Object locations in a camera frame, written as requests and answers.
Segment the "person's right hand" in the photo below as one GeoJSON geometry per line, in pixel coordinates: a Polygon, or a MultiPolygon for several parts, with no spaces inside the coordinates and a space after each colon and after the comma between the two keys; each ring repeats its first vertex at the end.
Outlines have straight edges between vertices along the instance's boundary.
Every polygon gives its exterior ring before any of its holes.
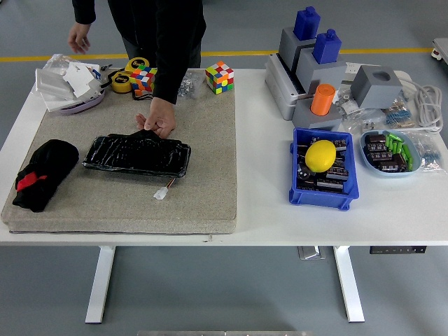
{"type": "Polygon", "coordinates": [[[67,43],[74,53],[84,55],[90,49],[90,42],[88,39],[90,27],[91,24],[75,22],[69,30],[67,43]]]}

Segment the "person's left hand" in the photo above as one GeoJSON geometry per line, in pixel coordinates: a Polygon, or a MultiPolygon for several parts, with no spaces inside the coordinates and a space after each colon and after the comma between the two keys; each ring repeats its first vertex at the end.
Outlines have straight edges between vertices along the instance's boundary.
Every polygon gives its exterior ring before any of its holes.
{"type": "Polygon", "coordinates": [[[148,117],[139,113],[135,120],[139,130],[151,130],[160,138],[166,139],[176,128],[174,105],[171,102],[154,97],[150,103],[148,117]]]}

